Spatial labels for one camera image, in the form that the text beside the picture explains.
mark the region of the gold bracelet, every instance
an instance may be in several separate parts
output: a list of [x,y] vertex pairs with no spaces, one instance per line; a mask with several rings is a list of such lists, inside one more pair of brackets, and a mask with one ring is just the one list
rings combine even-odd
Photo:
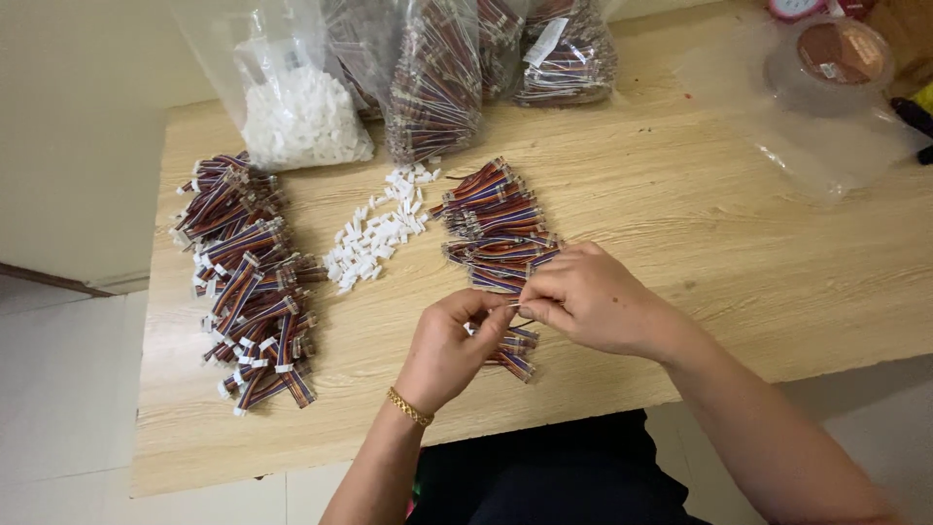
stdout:
[[418,411],[417,408],[408,404],[407,401],[402,399],[402,396],[398,395],[395,387],[389,387],[389,391],[385,393],[385,397],[389,398],[402,412],[408,414],[409,417],[423,427],[427,427],[427,425],[430,425],[431,422],[434,421],[434,414],[425,414]]

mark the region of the white floor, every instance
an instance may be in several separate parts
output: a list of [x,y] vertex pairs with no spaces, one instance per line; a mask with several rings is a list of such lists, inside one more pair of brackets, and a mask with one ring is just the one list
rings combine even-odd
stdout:
[[[349,463],[129,498],[145,314],[145,292],[86,299],[0,279],[0,524],[316,523]],[[933,522],[933,358],[783,388],[911,519]],[[648,413],[692,514],[763,522],[682,404]]]

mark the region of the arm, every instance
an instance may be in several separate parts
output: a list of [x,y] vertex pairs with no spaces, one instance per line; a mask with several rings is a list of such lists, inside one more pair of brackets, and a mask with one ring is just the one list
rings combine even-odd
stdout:
[[521,302],[522,317],[574,342],[659,362],[769,522],[898,522],[828,434],[595,244],[568,247],[543,265]]
[[[464,323],[487,312],[480,329],[469,336]],[[514,316],[505,299],[485,291],[461,290],[429,306],[398,374],[398,395],[422,414],[433,415],[473,380]],[[404,522],[424,433],[386,400],[321,523]]]

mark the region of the wooden table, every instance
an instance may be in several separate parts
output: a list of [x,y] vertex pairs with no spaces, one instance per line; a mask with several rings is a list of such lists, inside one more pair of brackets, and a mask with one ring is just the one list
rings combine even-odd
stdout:
[[[488,137],[444,159],[465,175],[504,155],[536,191],[550,227],[591,239],[662,297],[690,312],[772,382],[931,351],[933,177],[904,168],[835,207],[813,206],[716,114],[689,100],[670,66],[741,23],[743,6],[696,7],[614,24],[624,100],[565,110],[484,110]],[[382,140],[379,132],[374,139]],[[153,237],[140,384],[136,496],[351,459],[405,357],[423,308],[464,288],[444,262],[438,224],[385,265],[383,277],[334,297],[316,289],[319,399],[287,394],[240,419],[218,399],[228,372],[199,366],[211,346],[189,295],[191,258],[166,234],[192,163],[243,146],[218,103],[171,112]],[[297,246],[326,252],[356,206],[379,192],[385,156],[282,177]],[[454,186],[427,186],[429,204]],[[543,329],[524,385],[485,369],[446,406],[425,443],[586,418],[678,399],[662,369],[587,351]]]

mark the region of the hand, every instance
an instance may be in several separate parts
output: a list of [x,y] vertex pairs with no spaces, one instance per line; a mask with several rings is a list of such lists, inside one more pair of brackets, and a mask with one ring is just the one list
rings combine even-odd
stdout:
[[684,323],[693,326],[592,242],[568,246],[538,268],[519,302],[520,316],[575,343],[658,362],[665,360],[665,332]]
[[[464,324],[488,317],[470,336]],[[426,414],[434,414],[464,391],[505,337],[515,308],[488,291],[460,290],[429,306],[418,321],[396,391]]]

